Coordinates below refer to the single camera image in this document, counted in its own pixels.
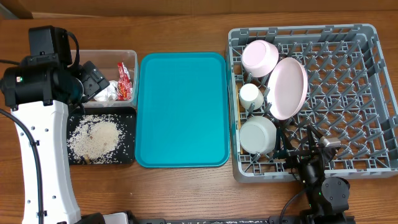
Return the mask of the white tissue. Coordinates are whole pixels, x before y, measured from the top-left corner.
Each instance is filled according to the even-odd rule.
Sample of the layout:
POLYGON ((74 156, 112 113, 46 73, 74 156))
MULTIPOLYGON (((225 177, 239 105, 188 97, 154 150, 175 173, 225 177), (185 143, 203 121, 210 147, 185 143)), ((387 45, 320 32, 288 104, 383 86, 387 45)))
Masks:
POLYGON ((118 98, 118 82, 111 80, 109 86, 101 90, 95 97, 95 101, 115 101, 118 98))

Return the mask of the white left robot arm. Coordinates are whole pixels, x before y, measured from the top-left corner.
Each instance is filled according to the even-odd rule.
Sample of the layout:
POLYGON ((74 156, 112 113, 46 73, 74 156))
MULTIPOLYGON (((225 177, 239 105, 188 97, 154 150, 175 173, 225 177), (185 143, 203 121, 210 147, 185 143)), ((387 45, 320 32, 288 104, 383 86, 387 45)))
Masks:
POLYGON ((68 107, 90 93, 78 58, 55 54, 9 67, 1 91, 16 125, 24 178, 23 223, 104 223, 100 213, 81 215, 67 156, 68 107))

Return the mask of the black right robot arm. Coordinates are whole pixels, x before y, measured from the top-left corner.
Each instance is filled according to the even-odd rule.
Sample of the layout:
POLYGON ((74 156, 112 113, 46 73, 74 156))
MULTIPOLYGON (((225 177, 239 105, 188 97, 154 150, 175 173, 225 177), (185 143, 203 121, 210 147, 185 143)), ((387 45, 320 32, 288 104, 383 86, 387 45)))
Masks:
POLYGON ((284 160, 284 169, 291 170, 300 181, 303 190, 294 195, 283 207, 276 223, 354 223, 354 217, 347 217, 349 209, 349 182, 342 177, 327 177, 326 165, 332 161, 341 148, 341 141, 324 136, 314 126, 308 125, 308 149, 294 151, 293 146, 281 128, 277 128, 274 159, 284 160), (306 195, 309 209, 297 216, 285 217, 289 205, 301 195, 306 195))

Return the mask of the small pink plate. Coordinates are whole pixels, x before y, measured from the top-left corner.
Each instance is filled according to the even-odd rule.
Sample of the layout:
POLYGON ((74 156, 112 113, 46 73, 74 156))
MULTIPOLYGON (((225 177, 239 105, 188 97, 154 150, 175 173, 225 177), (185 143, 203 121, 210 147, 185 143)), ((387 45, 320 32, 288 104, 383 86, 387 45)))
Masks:
POLYGON ((255 40, 243 50, 242 64, 253 77, 268 75, 279 59, 277 47, 265 40, 255 40))

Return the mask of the wooden chopstick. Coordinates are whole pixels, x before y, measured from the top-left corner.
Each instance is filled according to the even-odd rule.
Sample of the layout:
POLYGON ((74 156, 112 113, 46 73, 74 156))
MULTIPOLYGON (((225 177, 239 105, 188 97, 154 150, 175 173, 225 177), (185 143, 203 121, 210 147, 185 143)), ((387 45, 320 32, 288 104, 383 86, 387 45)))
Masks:
POLYGON ((237 129, 239 130, 241 128, 241 121, 240 121, 241 117, 240 117, 239 92, 238 92, 238 90, 239 90, 239 88, 236 85, 236 104, 237 104, 237 116, 238 116, 238 118, 237 118, 237 124, 238 124, 237 129))

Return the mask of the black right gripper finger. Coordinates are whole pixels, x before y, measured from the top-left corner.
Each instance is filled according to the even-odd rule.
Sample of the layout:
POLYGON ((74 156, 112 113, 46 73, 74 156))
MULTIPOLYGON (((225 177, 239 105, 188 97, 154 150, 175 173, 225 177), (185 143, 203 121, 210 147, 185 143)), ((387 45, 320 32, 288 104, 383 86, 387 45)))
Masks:
POLYGON ((289 157, 289 151, 291 150, 292 144, 288 140, 287 136, 284 134, 283 130, 277 128, 273 158, 286 159, 289 157))
POLYGON ((306 130, 307 130, 308 148, 312 150, 316 146, 313 137, 316 136, 318 140, 321 140, 323 134, 321 134, 314 126, 310 124, 307 125, 306 130))

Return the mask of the red snack wrapper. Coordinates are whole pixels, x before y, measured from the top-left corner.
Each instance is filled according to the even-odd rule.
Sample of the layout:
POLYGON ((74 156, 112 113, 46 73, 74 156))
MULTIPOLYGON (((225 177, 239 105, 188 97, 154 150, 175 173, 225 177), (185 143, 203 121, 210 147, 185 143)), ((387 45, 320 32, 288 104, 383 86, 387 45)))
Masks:
POLYGON ((132 98, 131 76, 123 62, 118 63, 119 80, 117 96, 119 101, 130 100, 132 98))

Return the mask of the grey bowl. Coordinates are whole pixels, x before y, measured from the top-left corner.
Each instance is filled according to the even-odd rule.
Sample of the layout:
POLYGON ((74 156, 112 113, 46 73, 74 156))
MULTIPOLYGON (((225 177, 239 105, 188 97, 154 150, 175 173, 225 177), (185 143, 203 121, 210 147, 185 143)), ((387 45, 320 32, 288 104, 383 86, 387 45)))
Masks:
POLYGON ((239 130, 240 145, 250 154, 270 153, 275 148, 276 132, 276 126, 271 120, 263 116, 254 116, 239 130))

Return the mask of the white cup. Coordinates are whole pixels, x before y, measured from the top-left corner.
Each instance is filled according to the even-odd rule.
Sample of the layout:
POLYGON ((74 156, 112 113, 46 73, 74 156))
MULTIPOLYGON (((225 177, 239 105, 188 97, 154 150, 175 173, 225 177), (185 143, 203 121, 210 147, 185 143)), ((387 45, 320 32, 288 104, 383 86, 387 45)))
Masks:
POLYGON ((254 103, 253 110, 257 110, 264 103, 264 97, 256 85, 247 83, 239 91, 239 101, 246 110, 250 108, 252 103, 254 103))

